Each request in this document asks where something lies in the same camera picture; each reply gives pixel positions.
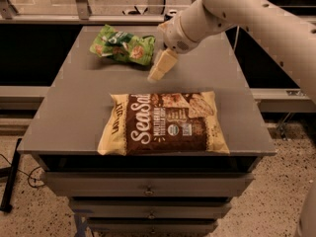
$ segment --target drawer handle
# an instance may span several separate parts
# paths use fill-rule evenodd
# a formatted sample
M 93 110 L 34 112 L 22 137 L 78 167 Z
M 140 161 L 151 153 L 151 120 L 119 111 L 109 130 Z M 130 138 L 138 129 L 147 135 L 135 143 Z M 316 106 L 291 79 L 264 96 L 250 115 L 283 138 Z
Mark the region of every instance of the drawer handle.
M 156 218 L 155 215 L 152 212 L 150 212 L 148 219 L 155 219 L 155 218 Z
M 147 190 L 144 192 L 144 194 L 145 194 L 147 197 L 152 197 L 152 196 L 154 196 L 154 192 L 151 191 L 151 188 L 150 188 L 150 187 L 147 187 Z

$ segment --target brown chip bag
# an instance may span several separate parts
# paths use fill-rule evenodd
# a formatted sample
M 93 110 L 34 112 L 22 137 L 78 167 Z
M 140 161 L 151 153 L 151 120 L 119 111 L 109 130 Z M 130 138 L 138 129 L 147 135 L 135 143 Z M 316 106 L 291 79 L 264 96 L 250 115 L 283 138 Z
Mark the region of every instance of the brown chip bag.
M 210 151 L 228 154 L 214 92 L 112 95 L 100 154 Z

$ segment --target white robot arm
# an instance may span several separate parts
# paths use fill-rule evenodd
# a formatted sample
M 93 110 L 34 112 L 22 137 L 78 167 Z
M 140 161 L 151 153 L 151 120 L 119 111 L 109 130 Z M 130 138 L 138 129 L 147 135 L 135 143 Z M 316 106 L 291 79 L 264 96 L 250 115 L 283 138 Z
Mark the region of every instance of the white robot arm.
M 240 26 L 316 104 L 316 26 L 268 0 L 197 0 L 165 24 L 164 42 L 177 53 Z

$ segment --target metal frame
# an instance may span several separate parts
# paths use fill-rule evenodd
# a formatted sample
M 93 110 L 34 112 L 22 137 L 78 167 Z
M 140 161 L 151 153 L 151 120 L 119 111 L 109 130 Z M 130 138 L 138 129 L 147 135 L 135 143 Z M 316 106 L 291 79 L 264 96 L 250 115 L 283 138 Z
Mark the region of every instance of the metal frame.
M 78 15 L 20 15 L 10 0 L 0 0 L 0 24 L 116 24 L 116 25 L 158 25 L 164 22 L 164 15 L 121 15 L 94 16 L 88 0 L 76 0 Z M 316 16 L 302 16 L 303 20 L 316 24 Z
M 5 172 L 7 172 L 8 180 L 7 180 L 6 188 L 2 197 L 0 210 L 7 213 L 9 213 L 12 210 L 12 205 L 10 204 L 10 200 L 11 200 L 11 195 L 14 188 L 17 172 L 18 172 L 19 162 L 20 162 L 20 154 L 18 153 L 17 148 L 21 140 L 22 139 L 19 138 L 17 141 L 11 167 L 9 169 L 8 168 L 4 169 Z
M 316 113 L 316 105 L 300 89 L 251 89 L 262 113 Z
M 0 86 L 0 110 L 36 111 L 49 87 Z
M 293 118 L 294 115 L 295 114 L 293 113 L 284 114 L 276 125 L 276 130 L 279 132 L 280 137 L 284 141 L 288 141 L 288 138 L 286 136 L 286 125 Z
M 11 20 L 15 15 L 15 9 L 10 5 L 9 0 L 0 0 L 0 13 L 3 19 Z

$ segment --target table top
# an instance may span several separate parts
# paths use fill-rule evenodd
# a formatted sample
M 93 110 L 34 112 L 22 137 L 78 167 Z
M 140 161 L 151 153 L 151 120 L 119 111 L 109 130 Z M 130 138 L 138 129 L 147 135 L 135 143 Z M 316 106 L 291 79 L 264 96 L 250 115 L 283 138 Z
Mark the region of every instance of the table top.
M 98 154 L 98 144 L 113 108 L 110 94 L 207 90 L 215 92 L 218 120 L 231 155 L 276 153 L 226 34 L 208 37 L 198 48 L 180 54 L 177 65 L 161 81 L 152 84 L 147 81 L 150 67 L 117 63 L 89 51 L 101 27 L 83 27 L 24 135 L 20 153 Z M 155 36 L 155 53 L 163 46 L 162 35 L 155 26 L 116 29 L 138 36 Z

